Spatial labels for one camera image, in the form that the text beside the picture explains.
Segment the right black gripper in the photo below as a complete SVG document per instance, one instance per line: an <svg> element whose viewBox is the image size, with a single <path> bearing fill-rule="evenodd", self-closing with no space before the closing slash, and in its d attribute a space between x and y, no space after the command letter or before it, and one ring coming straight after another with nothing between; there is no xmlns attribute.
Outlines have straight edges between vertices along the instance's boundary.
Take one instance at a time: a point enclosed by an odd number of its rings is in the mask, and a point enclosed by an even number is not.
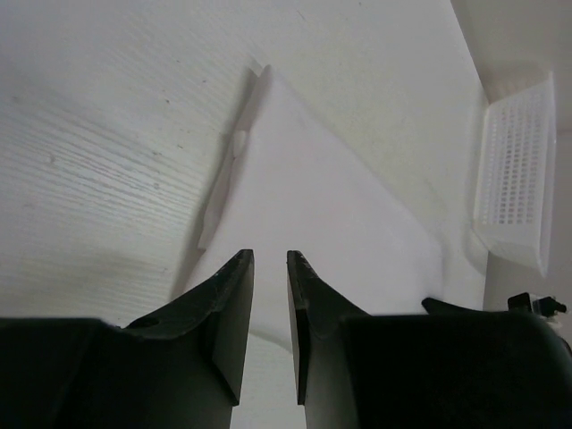
<svg viewBox="0 0 572 429"><path fill-rule="evenodd" d="M468 313L469 309L459 307L439 299L425 298L422 307L428 315L447 315ZM569 343L559 334L561 323L560 315L568 312L568 306L556 300L553 296L536 296L529 292L519 293L509 298L510 311L525 311L542 319L559 336L566 349L570 349Z"/></svg>

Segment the white tank top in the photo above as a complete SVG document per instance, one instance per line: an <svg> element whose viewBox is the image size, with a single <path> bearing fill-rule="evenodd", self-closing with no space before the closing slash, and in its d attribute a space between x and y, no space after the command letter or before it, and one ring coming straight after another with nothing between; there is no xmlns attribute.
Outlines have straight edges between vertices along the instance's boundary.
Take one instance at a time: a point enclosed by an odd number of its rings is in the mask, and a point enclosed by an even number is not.
<svg viewBox="0 0 572 429"><path fill-rule="evenodd" d="M202 282L240 249L255 256L251 331L290 346L287 254L301 252L351 302L417 313L433 296L483 301L484 276L463 252L466 214L412 214L272 67L255 80L206 202Z"/></svg>

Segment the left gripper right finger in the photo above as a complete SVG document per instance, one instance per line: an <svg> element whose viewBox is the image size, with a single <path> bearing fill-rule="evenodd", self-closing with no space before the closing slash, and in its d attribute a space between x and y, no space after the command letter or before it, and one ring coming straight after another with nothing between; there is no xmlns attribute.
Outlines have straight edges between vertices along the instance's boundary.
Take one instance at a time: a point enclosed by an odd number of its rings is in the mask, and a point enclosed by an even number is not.
<svg viewBox="0 0 572 429"><path fill-rule="evenodd" d="M568 428L571 352L520 311L369 315L287 254L310 428Z"/></svg>

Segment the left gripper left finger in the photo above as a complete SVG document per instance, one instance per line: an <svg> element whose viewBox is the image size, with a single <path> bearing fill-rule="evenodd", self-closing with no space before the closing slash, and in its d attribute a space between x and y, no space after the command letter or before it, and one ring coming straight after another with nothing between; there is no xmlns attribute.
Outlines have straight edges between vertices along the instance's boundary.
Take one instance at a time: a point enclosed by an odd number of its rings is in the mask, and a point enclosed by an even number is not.
<svg viewBox="0 0 572 429"><path fill-rule="evenodd" d="M2 427L229 427L253 289L254 254L243 249L123 328L94 318L3 319Z"/></svg>

